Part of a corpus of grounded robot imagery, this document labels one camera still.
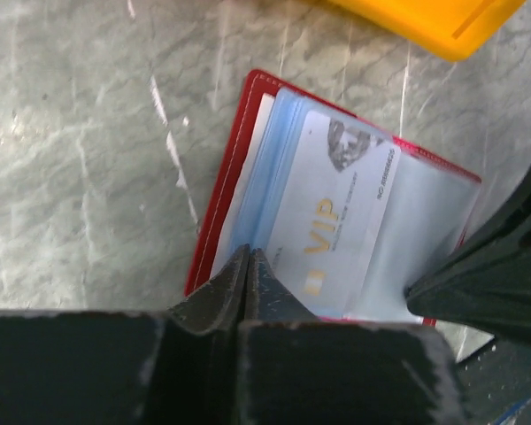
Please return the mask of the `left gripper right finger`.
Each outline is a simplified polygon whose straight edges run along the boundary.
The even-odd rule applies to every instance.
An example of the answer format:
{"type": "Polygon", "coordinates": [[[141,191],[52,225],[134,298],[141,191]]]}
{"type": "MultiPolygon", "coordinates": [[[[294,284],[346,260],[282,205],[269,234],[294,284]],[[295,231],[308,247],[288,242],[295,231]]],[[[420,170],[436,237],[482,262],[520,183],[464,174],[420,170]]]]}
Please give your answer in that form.
{"type": "Polygon", "coordinates": [[[247,273],[238,335],[242,424],[461,424],[453,353],[434,328],[321,321],[277,280],[262,251],[247,273]]]}

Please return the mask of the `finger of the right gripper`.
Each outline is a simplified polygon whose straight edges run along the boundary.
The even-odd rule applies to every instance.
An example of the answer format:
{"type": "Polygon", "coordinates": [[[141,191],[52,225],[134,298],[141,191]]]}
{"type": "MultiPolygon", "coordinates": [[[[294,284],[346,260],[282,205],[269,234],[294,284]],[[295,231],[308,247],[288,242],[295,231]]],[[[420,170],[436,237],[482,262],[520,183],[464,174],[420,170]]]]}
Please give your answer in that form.
{"type": "Polygon", "coordinates": [[[531,345],[531,166],[496,213],[405,300],[418,316],[531,345]]]}

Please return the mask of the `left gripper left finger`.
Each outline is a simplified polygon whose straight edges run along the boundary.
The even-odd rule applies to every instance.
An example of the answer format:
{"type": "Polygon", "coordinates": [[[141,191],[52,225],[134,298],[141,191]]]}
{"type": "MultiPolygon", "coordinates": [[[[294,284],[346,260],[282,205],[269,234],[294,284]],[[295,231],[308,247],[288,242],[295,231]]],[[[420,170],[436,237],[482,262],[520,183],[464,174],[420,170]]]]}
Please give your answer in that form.
{"type": "Polygon", "coordinates": [[[0,311],[0,424],[229,424],[250,248],[173,308],[0,311]]]}

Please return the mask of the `white VIP card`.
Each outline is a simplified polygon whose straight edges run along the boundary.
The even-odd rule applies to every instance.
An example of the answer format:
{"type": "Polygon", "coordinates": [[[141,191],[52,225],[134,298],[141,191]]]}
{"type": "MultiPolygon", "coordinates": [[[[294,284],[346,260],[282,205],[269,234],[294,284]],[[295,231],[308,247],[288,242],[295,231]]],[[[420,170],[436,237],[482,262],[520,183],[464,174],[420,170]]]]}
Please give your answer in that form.
{"type": "Polygon", "coordinates": [[[349,116],[308,108],[266,247],[275,276],[320,316],[344,315],[361,286],[400,149],[349,116]]]}

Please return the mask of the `red leather card holder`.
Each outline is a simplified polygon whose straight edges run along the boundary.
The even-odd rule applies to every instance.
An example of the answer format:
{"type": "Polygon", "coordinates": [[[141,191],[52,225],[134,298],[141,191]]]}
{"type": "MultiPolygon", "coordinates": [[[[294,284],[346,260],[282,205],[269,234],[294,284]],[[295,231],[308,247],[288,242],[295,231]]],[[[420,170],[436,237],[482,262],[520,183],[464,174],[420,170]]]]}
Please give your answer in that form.
{"type": "Polygon", "coordinates": [[[405,292],[462,242],[481,179],[464,168],[382,130],[261,69],[249,72],[204,216],[185,290],[216,275],[235,249],[266,247],[308,108],[335,112],[381,132],[401,157],[361,286],[336,321],[432,324],[411,313],[405,292]]]}

